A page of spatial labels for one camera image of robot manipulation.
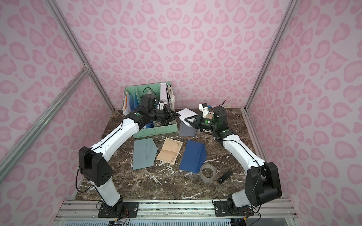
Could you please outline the white blue letter paper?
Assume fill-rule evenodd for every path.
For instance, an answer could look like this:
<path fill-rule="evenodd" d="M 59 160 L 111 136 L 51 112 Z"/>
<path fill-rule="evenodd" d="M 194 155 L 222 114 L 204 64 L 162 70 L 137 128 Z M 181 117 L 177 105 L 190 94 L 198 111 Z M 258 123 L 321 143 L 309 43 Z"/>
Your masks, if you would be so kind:
<path fill-rule="evenodd" d="M 183 122 L 188 127 L 191 127 L 191 125 L 190 125 L 190 123 L 185 121 L 185 118 L 197 115 L 197 113 L 195 113 L 187 108 L 185 108 L 177 113 L 180 114 L 179 119 L 181 120 L 181 122 Z"/>

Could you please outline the dark blue envelope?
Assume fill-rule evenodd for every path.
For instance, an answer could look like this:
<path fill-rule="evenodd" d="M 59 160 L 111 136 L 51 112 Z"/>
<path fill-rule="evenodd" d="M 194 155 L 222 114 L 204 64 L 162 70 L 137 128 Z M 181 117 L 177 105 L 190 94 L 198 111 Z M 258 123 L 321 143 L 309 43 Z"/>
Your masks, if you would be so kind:
<path fill-rule="evenodd" d="M 189 140 L 186 144 L 185 152 L 180 164 L 180 169 L 198 174 L 205 160 L 205 144 Z"/>

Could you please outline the cream letter paper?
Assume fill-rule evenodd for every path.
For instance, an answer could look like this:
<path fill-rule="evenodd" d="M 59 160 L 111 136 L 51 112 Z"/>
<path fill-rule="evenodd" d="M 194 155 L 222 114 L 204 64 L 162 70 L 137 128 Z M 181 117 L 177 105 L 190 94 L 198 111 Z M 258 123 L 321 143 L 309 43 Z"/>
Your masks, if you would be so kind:
<path fill-rule="evenodd" d="M 213 119 L 213 113 L 210 112 L 209 115 L 206 115 L 205 118 L 212 120 Z"/>
<path fill-rule="evenodd" d="M 161 151 L 157 155 L 156 159 L 162 162 L 175 164 L 176 158 L 180 152 L 182 144 L 183 143 L 181 141 L 166 138 L 161 148 Z"/>

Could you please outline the light teal envelope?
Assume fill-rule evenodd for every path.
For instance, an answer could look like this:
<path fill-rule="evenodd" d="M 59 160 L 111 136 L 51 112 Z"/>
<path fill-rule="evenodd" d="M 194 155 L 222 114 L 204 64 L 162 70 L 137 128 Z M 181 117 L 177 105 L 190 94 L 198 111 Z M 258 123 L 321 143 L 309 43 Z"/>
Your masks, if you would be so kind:
<path fill-rule="evenodd" d="M 133 149 L 133 170 L 152 167 L 158 148 L 152 138 L 136 140 Z"/>

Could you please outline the grey envelope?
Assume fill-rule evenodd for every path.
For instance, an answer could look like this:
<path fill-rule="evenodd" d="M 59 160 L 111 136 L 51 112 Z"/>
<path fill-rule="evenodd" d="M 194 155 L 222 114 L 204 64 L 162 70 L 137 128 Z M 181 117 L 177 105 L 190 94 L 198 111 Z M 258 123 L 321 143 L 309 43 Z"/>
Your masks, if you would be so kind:
<path fill-rule="evenodd" d="M 180 123 L 179 136 L 180 137 L 194 137 L 197 133 L 197 129 L 192 126 L 187 126 L 185 123 Z"/>

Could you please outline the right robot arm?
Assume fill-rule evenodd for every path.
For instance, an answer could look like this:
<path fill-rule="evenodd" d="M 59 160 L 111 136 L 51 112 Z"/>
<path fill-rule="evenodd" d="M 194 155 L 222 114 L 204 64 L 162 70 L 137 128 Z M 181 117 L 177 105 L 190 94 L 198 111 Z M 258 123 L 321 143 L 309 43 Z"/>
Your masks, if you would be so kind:
<path fill-rule="evenodd" d="M 203 113 L 186 117 L 185 122 L 194 129 L 210 131 L 215 141 L 219 142 L 241 164 L 246 175 L 245 188 L 228 196 L 230 209 L 246 206 L 261 206 L 282 197 L 278 167 L 253 153 L 228 126 L 227 111 L 217 106 L 212 111 L 213 118 L 204 117 Z"/>

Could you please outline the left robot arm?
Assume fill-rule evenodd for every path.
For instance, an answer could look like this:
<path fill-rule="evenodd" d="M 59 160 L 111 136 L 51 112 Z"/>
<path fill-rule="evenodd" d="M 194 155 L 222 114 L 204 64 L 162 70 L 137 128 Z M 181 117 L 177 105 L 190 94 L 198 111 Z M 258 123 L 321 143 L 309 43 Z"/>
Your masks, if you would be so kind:
<path fill-rule="evenodd" d="M 112 181 L 113 170 L 108 164 L 113 154 L 125 141 L 152 121 L 165 126 L 181 116 L 168 104 L 162 108 L 157 108 L 158 106 L 160 104 L 155 95 L 143 95 L 140 104 L 128 113 L 110 134 L 93 146 L 79 150 L 78 171 L 95 186 L 102 201 L 109 208 L 115 209 L 123 205 L 123 199 Z"/>

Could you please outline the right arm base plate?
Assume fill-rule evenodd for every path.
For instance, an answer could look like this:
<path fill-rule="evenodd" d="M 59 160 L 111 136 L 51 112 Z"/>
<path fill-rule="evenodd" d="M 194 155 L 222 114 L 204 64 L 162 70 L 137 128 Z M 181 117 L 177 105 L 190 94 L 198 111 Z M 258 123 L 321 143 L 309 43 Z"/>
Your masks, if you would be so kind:
<path fill-rule="evenodd" d="M 231 199 L 226 201 L 215 198 L 212 200 L 214 206 L 215 215 L 217 217 L 250 217 L 254 216 L 251 206 L 236 207 Z"/>

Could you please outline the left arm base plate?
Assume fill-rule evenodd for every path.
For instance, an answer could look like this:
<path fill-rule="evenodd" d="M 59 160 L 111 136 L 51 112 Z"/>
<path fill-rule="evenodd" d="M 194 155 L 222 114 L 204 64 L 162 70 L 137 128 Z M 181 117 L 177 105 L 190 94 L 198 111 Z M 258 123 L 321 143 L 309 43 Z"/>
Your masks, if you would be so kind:
<path fill-rule="evenodd" d="M 104 201 L 101 201 L 98 218 L 123 218 L 137 217 L 139 202 L 118 202 L 115 206 L 108 206 Z"/>

